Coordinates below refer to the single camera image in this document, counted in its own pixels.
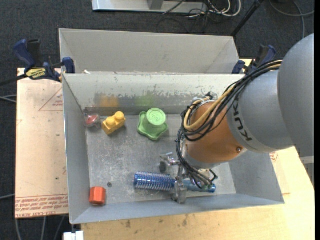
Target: blue clamp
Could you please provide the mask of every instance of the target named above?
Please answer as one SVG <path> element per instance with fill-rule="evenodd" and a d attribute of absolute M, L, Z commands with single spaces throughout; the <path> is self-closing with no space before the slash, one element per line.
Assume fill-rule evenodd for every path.
<path fill-rule="evenodd" d="M 244 67 L 245 67 L 245 62 L 243 61 L 243 60 L 239 60 L 236 64 L 235 64 L 235 66 L 234 66 L 234 68 L 233 68 L 233 70 L 232 70 L 232 74 L 240 74 L 240 72 L 243 72 L 243 69 L 244 69 Z"/>
<path fill-rule="evenodd" d="M 63 58 L 61 63 L 51 66 L 48 62 L 41 62 L 42 66 L 35 65 L 39 61 L 39 56 L 37 59 L 34 59 L 32 54 L 39 55 L 39 46 L 40 41 L 36 41 L 37 47 L 34 45 L 32 46 L 32 52 L 28 50 L 27 47 L 27 40 L 23 39 L 17 42 L 13 47 L 14 54 L 18 57 L 19 60 L 26 63 L 27 67 L 24 69 L 24 74 L 32 80 L 53 80 L 56 82 L 61 82 L 61 74 L 55 70 L 54 66 L 65 66 L 66 73 L 74 74 L 76 72 L 76 68 L 74 65 L 74 61 L 70 57 Z"/>
<path fill-rule="evenodd" d="M 249 74 L 252 71 L 256 71 L 257 68 L 265 63 L 268 63 L 274 59 L 276 56 L 276 49 L 271 46 L 260 46 L 259 53 L 255 59 L 252 60 L 251 64 L 248 67 L 246 74 Z"/>

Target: yellow toy block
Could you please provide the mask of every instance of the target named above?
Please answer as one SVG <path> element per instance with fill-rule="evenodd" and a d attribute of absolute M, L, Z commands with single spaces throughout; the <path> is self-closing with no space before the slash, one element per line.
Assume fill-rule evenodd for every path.
<path fill-rule="evenodd" d="M 106 120 L 102 122 L 102 129 L 107 135 L 112 134 L 115 130 L 124 126 L 125 121 L 125 114 L 118 111 L 113 116 L 107 117 Z"/>

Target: black carpet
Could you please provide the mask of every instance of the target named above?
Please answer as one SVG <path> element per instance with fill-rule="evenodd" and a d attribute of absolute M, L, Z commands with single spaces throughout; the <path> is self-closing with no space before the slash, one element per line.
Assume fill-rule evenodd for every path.
<path fill-rule="evenodd" d="M 190 20 L 176 14 L 93 12 L 92 0 L 0 0 L 0 82 L 14 78 L 16 69 L 25 67 L 13 53 L 13 46 L 21 39 L 40 39 L 44 58 L 50 57 L 57 63 L 60 61 L 59 28 L 230 36 L 255 2 L 241 1 L 242 10 L 238 16 L 214 15 L 205 23 L 202 19 Z M 287 14 L 299 14 L 297 6 L 304 14 L 315 9 L 315 0 L 296 0 L 296 4 L 289 0 L 271 2 Z M 304 36 L 315 32 L 314 14 L 304 17 L 304 27 Z M 302 37 L 302 18 L 280 14 L 271 7 L 269 0 L 265 0 L 239 31 L 235 42 L 240 58 L 252 58 L 257 55 L 260 45 L 272 45 L 277 51 L 277 59 L 281 59 Z M 16 83 L 0 86 L 0 96 L 16 93 Z M 16 105 L 1 100 L 0 146 L 2 197 L 15 192 Z M 47 218 L 44 239 L 54 238 L 61 220 L 60 216 Z M 40 239 L 42 226 L 43 218 L 19 220 L 22 239 Z M 70 230 L 71 225 L 65 218 L 60 232 Z M 0 199 L 0 239 L 18 239 L 12 197 Z"/>

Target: green cup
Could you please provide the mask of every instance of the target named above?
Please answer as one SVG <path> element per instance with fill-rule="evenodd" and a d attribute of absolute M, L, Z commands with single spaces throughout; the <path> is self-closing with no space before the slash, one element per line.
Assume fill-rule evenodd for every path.
<path fill-rule="evenodd" d="M 166 114 L 159 108 L 151 108 L 141 112 L 139 117 L 138 132 L 156 141 L 168 130 Z"/>

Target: clamp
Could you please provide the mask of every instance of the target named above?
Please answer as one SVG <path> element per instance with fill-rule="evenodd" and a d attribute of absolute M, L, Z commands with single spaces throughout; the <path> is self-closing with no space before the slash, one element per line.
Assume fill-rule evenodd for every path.
<path fill-rule="evenodd" d="M 64 66 L 65 73 L 69 74 L 76 72 L 74 61 L 70 57 L 63 58 L 62 62 L 55 65 L 43 62 L 40 44 L 39 39 L 30 40 L 29 42 L 26 39 L 22 39 L 13 47 L 14 54 L 27 65 L 24 70 L 24 77 L 29 77 L 32 80 L 47 79 L 61 82 L 61 74 L 55 70 L 55 67 Z"/>

